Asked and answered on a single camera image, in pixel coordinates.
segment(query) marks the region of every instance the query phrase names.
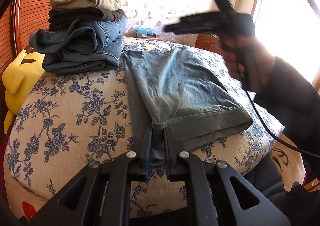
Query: hand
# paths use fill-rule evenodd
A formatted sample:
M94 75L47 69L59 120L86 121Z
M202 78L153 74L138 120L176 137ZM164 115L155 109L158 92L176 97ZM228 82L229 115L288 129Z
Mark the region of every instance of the hand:
M259 72L259 80L262 89L264 89L269 81L273 68L276 64L276 58L270 54L265 46L257 39L256 36L239 36L235 39L220 38L230 47L247 47L250 51L255 53L257 70ZM236 63L236 54L222 49L222 57L225 65L229 70L232 78L241 81L244 78L245 67Z

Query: wooden cabinet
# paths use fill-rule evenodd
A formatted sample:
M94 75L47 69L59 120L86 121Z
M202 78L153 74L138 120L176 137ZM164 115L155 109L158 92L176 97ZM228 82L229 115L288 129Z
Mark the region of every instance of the wooden cabinet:
M219 48L220 41L212 35L199 34L195 43L195 47L199 49L204 49L210 52L221 54L221 49Z

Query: jeans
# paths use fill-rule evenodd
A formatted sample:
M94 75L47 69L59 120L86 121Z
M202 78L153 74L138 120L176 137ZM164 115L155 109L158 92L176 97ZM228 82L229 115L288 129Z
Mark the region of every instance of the jeans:
M123 54L134 136L142 139L152 126L153 160L163 160L165 127L191 151L251 126L247 111L186 47L162 52L124 47Z
M57 74L110 70L119 66L128 17L114 22L76 19L68 29L38 30L29 37L37 52L46 54L43 69Z

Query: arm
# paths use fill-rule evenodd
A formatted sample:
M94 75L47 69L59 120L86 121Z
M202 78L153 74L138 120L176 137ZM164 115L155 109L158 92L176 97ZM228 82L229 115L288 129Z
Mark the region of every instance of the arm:
M320 96L297 70L280 58L269 83L254 102L275 116L298 148L320 155ZM320 160L302 155L320 178Z
M225 41L234 46L235 41ZM275 116L284 126L284 134L298 148L320 156L320 96L295 68L271 55L256 37L238 37L238 46L255 52L263 91L254 102ZM241 81L245 67L236 62L236 55L223 51L225 64L232 78ZM302 155L320 178L320 160Z

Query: light blue jeans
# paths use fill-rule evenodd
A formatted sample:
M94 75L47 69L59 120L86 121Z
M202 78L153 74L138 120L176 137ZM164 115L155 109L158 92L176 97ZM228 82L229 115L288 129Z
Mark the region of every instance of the light blue jeans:
M186 151L251 126L247 111L186 47L170 51L123 49L132 127L137 140L153 128L153 161L163 160L163 129Z

